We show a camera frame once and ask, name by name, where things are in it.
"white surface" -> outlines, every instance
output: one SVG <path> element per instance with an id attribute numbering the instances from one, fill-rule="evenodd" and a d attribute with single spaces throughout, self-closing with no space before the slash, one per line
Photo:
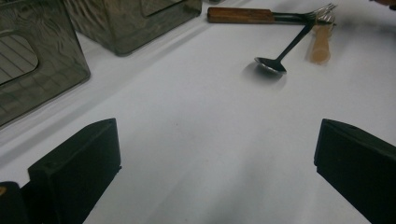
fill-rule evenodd
<path id="1" fill-rule="evenodd" d="M 306 12 L 328 2 L 227 0 L 219 7 Z M 262 75 L 303 28 L 209 24 L 200 17 L 124 58 L 84 36 L 92 78 L 1 130 L 0 180 L 84 126 L 116 118 L 122 170 L 85 223 L 348 223 L 368 221 L 316 173 L 322 119 L 396 145 L 396 12 L 334 1 L 326 65 L 306 59 L 312 34 Z"/>

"brown wooden handle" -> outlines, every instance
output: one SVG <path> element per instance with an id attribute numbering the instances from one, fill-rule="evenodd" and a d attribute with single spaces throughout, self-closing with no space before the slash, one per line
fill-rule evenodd
<path id="1" fill-rule="evenodd" d="M 273 23 L 273 13 L 269 9 L 210 7 L 207 20 L 219 23 Z"/>
<path id="2" fill-rule="evenodd" d="M 316 39 L 311 51 L 312 63 L 326 63 L 330 59 L 329 35 L 330 26 L 319 26 L 316 28 Z"/>

